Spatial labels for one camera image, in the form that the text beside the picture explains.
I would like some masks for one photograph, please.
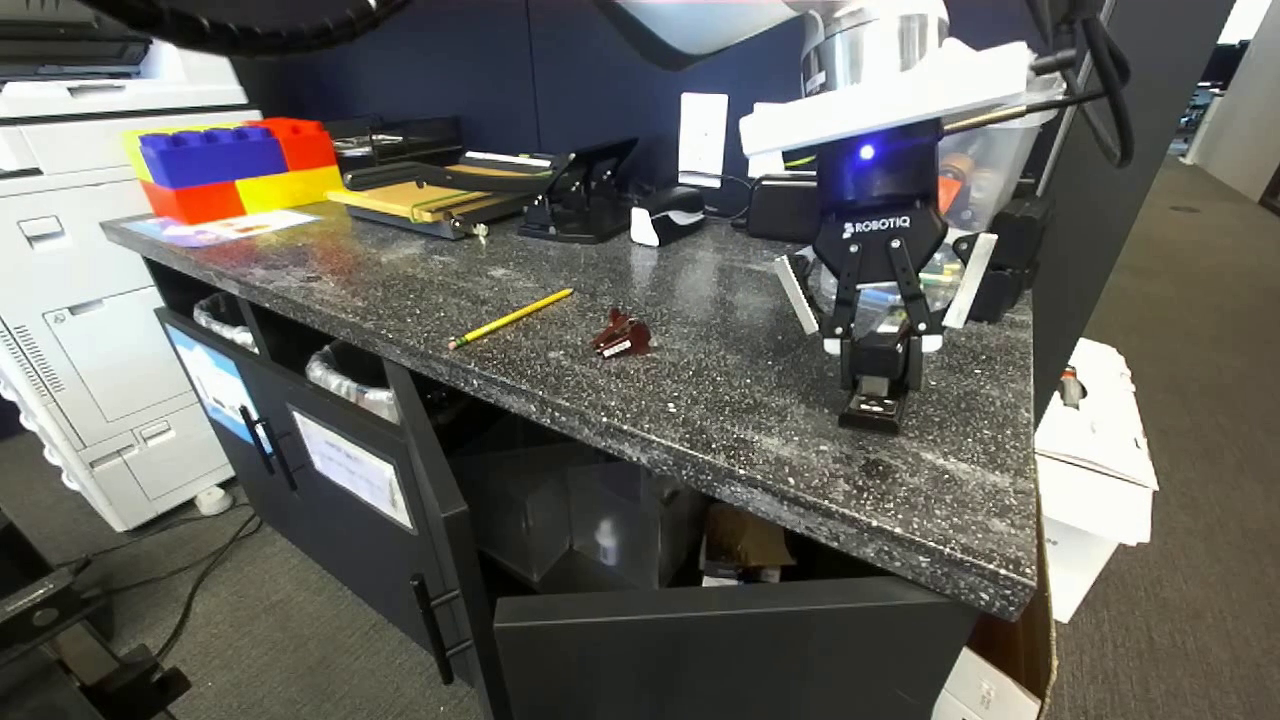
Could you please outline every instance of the printer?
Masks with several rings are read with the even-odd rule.
[[[220,57],[70,0],[0,6],[0,398],[117,534],[231,476],[149,270],[99,234],[149,214],[126,143],[239,119],[255,111]]]

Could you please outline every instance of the small object on counter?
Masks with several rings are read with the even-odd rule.
[[[706,227],[708,201],[702,190],[672,190],[661,195],[634,201],[634,245],[663,249]]]
[[[492,337],[492,331],[499,331],[499,328],[519,325],[523,315],[535,315],[535,311],[544,311],[544,307],[552,307],[552,306],[566,306],[567,296],[573,296],[573,288],[556,288],[552,296],[539,296],[539,299],[531,299],[531,306],[523,306],[523,307],[499,315],[499,321],[487,321],[487,325],[471,328],[469,337],[448,342],[448,347],[475,344],[475,342],[483,342],[483,337]]]
[[[593,342],[593,353],[605,359],[645,355],[649,347],[651,347],[649,325],[628,315],[625,307],[614,307],[605,331]]]

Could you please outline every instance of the drawer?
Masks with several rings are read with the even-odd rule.
[[[930,720],[978,613],[894,578],[499,598],[515,720]]]

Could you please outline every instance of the cabinet door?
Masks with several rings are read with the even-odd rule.
[[[297,528],[299,496],[297,480],[279,459],[277,434],[262,415],[262,359],[176,311],[161,311],[161,325],[196,388],[208,428],[220,441],[243,496],[277,534],[290,535]]]
[[[515,720],[930,720],[978,613],[894,578],[506,598]]]
[[[441,677],[471,681],[455,585],[444,578],[403,428],[369,415],[286,370],[262,374],[266,415],[279,428],[279,457],[310,496],[297,543],[349,585],[369,610],[428,648]]]

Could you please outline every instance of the label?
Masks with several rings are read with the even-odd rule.
[[[369,507],[385,511],[389,519],[414,528],[402,476],[389,459],[364,454],[361,445],[337,435],[332,428],[317,426],[306,414],[292,414],[306,448],[314,457],[314,470],[332,480],[337,487],[361,496]]]

